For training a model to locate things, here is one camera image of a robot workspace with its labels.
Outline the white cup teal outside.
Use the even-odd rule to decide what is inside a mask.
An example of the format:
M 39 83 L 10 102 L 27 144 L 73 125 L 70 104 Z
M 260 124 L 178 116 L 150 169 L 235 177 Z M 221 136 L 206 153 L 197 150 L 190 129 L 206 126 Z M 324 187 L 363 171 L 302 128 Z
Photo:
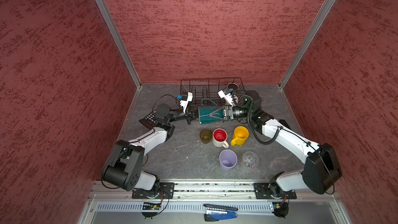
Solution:
M 200 124 L 224 121 L 224 106 L 217 105 L 213 100 L 208 98 L 201 100 L 198 113 Z

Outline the black mug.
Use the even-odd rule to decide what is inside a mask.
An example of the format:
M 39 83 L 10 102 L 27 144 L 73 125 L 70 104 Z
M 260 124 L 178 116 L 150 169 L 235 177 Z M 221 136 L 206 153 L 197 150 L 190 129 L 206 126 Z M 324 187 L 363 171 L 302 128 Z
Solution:
M 236 93 L 238 92 L 239 86 L 236 83 L 229 83 L 227 89 L 230 93 Z

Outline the yellow mug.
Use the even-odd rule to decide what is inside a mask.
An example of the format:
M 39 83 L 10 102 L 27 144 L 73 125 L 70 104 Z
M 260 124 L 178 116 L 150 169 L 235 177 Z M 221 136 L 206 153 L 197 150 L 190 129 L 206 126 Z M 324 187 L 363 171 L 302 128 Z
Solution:
M 231 146 L 235 146 L 235 145 L 244 145 L 245 142 L 247 141 L 249 137 L 249 131 L 247 128 L 245 128 L 244 126 L 239 126 L 237 128 L 235 128 L 234 133 L 233 133 L 233 139 L 230 143 Z

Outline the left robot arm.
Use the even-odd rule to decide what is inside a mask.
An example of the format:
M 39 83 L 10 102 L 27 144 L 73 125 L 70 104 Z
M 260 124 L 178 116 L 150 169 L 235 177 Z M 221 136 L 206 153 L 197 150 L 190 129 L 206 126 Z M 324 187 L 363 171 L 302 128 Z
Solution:
M 186 120 L 190 124 L 198 118 L 198 107 L 189 105 L 173 110 L 167 104 L 160 104 L 140 120 L 149 132 L 130 141 L 117 141 L 103 166 L 101 182 L 114 185 L 114 189 L 139 189 L 150 198 L 157 197 L 161 192 L 160 180 L 158 176 L 142 170 L 144 157 L 172 137 L 175 130 L 172 122 Z

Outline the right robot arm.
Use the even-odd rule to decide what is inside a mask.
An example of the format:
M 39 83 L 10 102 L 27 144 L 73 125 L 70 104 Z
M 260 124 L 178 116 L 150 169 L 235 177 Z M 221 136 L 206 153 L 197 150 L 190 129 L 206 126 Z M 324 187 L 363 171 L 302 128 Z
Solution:
M 257 91 L 237 93 L 221 90 L 219 96 L 225 105 L 211 99 L 202 99 L 199 107 L 200 123 L 213 123 L 245 118 L 255 139 L 262 145 L 274 142 L 284 146 L 303 163 L 302 170 L 281 172 L 269 182 L 268 191 L 274 199 L 283 198 L 288 192 L 309 189 L 323 195 L 335 189 L 335 183 L 343 175 L 335 149 L 330 144 L 320 145 L 293 132 L 284 120 L 277 120 L 266 113 Z

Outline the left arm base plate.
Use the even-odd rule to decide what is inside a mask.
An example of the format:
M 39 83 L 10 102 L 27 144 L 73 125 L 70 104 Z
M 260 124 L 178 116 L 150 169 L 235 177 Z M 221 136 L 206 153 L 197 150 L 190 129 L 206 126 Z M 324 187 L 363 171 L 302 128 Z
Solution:
M 162 197 L 172 199 L 174 194 L 175 183 L 160 182 L 155 184 L 154 190 L 144 190 L 134 188 L 132 191 L 132 199 L 141 200 L 161 200 Z

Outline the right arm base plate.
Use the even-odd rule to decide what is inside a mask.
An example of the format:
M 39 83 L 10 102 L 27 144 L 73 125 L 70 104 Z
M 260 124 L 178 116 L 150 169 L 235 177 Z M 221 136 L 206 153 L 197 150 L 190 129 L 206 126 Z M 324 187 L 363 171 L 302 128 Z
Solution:
M 283 191 L 276 183 L 254 183 L 256 199 L 260 200 L 295 200 L 294 190 Z

